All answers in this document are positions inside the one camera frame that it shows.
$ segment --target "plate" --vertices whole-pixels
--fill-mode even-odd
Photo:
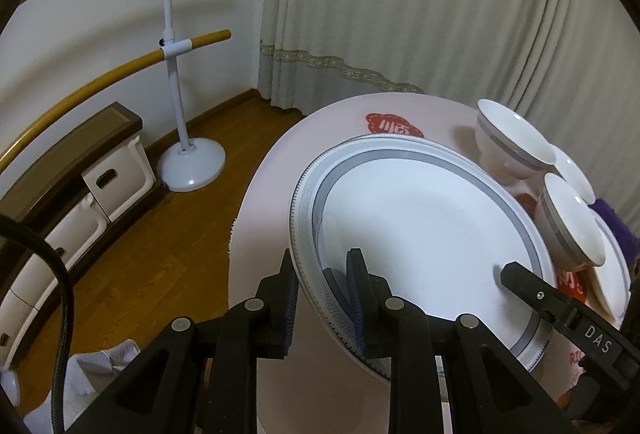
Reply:
[[[545,350],[551,326],[499,282],[502,267],[517,261],[555,286],[544,242],[505,189],[443,145],[368,135],[329,149],[296,187],[289,236],[307,299],[343,346],[385,378],[390,361],[366,360],[356,346],[345,278],[351,248],[428,315],[478,316],[528,370]],[[445,397],[443,381],[441,389]]]
[[[596,211],[591,212],[600,229],[605,248],[604,265],[588,270],[591,287],[605,311],[622,323],[631,299],[631,276],[616,236]]]

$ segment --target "purple object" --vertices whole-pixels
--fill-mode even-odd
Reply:
[[[625,256],[626,263],[628,265],[631,264],[638,253],[638,238],[629,230],[629,227],[625,225],[624,221],[616,214],[616,211],[613,210],[604,199],[596,199],[593,205],[589,205],[589,207],[595,210],[611,229],[611,232],[613,232],[613,235],[618,241],[622,255]]]

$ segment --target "curtain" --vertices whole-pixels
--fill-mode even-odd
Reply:
[[[491,98],[640,231],[640,35],[618,0],[265,0],[258,89],[311,113],[380,91]]]

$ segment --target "wall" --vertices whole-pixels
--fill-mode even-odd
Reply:
[[[223,28],[233,33],[229,41],[178,58],[187,119],[256,85],[261,6],[261,0],[174,0],[178,38]],[[0,36],[0,148],[71,91],[155,49],[163,26],[162,0],[29,0],[21,5]],[[158,64],[52,126],[0,177],[0,195],[53,143],[113,101],[142,116],[147,145],[175,128],[166,69]]]

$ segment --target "round white base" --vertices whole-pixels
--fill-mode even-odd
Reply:
[[[14,407],[20,405],[20,384],[18,375],[14,370],[4,370],[0,372],[0,384],[4,388],[7,398]]]
[[[209,138],[193,138],[183,151],[174,143],[158,161],[158,174],[172,192],[190,192],[209,185],[225,167],[222,146]]]

